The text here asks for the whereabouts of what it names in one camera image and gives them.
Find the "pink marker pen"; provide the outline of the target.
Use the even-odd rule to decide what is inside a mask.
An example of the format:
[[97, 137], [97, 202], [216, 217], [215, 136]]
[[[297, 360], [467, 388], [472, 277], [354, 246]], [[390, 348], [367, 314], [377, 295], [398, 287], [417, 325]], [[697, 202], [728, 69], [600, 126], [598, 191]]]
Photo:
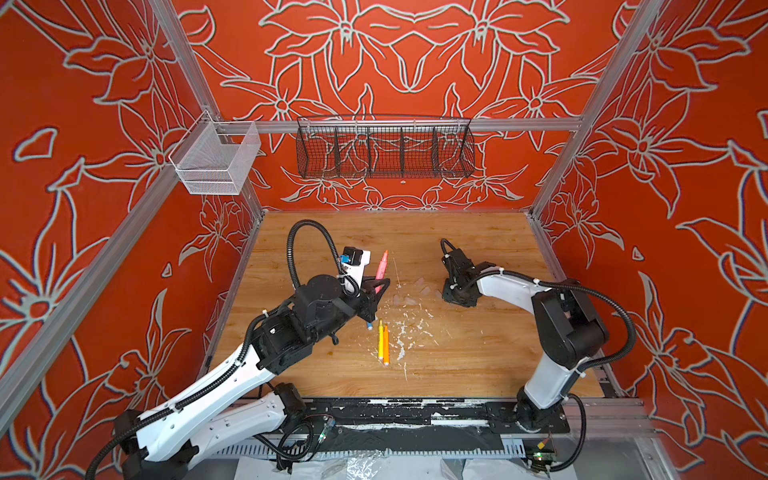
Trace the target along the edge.
[[377, 280], [383, 280], [385, 278], [385, 274], [388, 266], [388, 256], [389, 256], [389, 252], [385, 250], [384, 253], [382, 254], [382, 257], [376, 272], [375, 278]]

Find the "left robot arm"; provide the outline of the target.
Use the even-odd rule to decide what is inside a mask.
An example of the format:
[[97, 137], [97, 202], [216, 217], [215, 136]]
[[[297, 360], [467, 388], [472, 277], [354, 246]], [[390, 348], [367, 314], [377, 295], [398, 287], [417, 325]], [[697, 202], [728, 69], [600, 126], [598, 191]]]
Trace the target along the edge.
[[[303, 227], [323, 235], [335, 273], [300, 280], [294, 243]], [[293, 384], [277, 384], [265, 397], [241, 407], [235, 401], [307, 358], [320, 341], [336, 341], [338, 331], [350, 320], [375, 321], [390, 281], [366, 275], [370, 260], [367, 250], [338, 250], [317, 221], [295, 223], [286, 241], [293, 294], [254, 318], [241, 346], [181, 393], [152, 409], [129, 409], [116, 417], [113, 438], [95, 455], [85, 478], [96, 478], [104, 460], [121, 449], [126, 479], [182, 479], [211, 454], [283, 427], [305, 408]]]

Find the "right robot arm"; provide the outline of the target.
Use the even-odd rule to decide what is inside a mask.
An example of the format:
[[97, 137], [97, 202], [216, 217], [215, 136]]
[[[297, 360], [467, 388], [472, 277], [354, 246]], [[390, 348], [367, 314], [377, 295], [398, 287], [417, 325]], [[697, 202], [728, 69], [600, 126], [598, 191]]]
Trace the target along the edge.
[[[492, 297], [531, 313], [543, 351], [534, 374], [517, 394], [515, 421], [526, 432], [547, 426], [576, 381], [589, 369], [626, 357], [637, 332], [628, 312], [607, 295], [574, 280], [544, 281], [493, 263], [474, 264], [446, 239], [440, 240], [447, 270], [442, 298], [465, 308]], [[598, 358], [609, 332], [594, 299], [610, 306], [622, 319], [627, 338], [618, 351]]]

